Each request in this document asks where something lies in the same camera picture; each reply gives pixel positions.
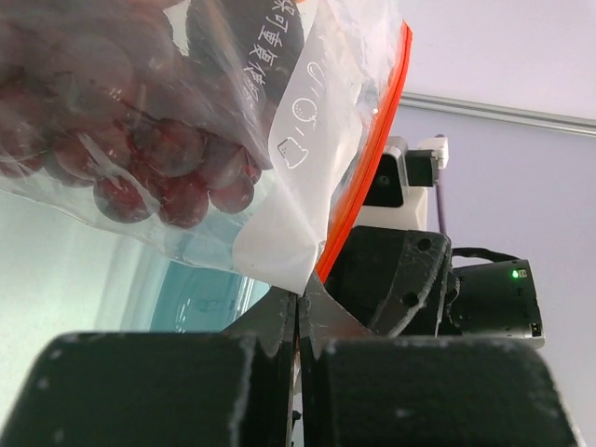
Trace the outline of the clear zip top bag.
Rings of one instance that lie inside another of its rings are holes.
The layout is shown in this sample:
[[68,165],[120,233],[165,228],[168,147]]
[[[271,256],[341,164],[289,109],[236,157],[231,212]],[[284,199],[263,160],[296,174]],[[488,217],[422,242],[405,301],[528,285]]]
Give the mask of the clear zip top bag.
[[5,1],[1,188],[300,293],[385,148],[394,1]]

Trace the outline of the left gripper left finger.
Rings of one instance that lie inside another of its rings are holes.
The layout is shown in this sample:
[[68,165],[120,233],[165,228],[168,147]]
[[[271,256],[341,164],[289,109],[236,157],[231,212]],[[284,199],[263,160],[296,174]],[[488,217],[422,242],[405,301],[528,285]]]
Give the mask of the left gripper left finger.
[[221,332],[67,332],[36,357],[12,446],[287,446],[297,297]]

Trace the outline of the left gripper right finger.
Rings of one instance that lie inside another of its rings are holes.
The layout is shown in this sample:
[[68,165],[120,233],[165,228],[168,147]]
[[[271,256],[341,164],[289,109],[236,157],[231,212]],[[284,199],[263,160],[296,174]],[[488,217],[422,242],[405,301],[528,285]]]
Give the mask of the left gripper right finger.
[[375,336],[312,276],[297,305],[307,446],[578,446],[547,363],[521,341]]

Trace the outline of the purple fake grape bunch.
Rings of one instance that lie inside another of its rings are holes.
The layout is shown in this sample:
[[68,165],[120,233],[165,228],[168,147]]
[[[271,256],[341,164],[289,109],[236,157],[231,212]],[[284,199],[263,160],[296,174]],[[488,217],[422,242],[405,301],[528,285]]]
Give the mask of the purple fake grape bunch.
[[245,209],[264,168],[254,2],[5,1],[1,187],[117,228]]

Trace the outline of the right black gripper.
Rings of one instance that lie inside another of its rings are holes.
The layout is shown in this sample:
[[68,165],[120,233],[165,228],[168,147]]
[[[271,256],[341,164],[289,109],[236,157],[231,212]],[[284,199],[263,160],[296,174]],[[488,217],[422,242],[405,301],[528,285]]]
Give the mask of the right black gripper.
[[462,335],[545,345],[530,263],[487,249],[455,249],[441,233],[353,229],[325,289],[371,332],[387,337]]

